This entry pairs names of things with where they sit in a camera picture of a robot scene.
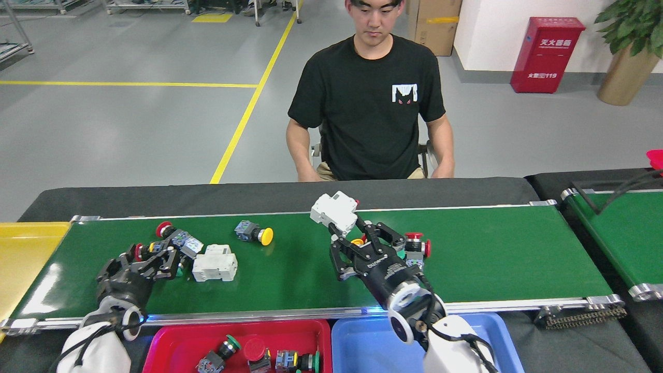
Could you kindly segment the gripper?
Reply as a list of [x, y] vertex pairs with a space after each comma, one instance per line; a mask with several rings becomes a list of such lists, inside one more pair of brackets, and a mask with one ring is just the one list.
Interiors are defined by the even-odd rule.
[[[364, 246], [358, 246], [356, 239], [331, 237], [330, 258], [338, 281], [358, 276], [385, 311], [399, 311], [422, 291], [416, 281], [419, 270], [408, 266], [398, 254], [405, 247], [405, 237], [381, 222], [357, 218], [355, 226], [368, 240]], [[354, 259], [358, 259], [357, 272]]]
[[176, 276], [181, 252], [174, 247], [159, 250], [137, 263], [137, 273], [124, 270], [135, 260], [136, 245], [133, 244], [118, 257], [111, 258], [96, 276], [98, 303], [111, 296], [144, 309], [151, 297], [154, 281], [172, 279]]

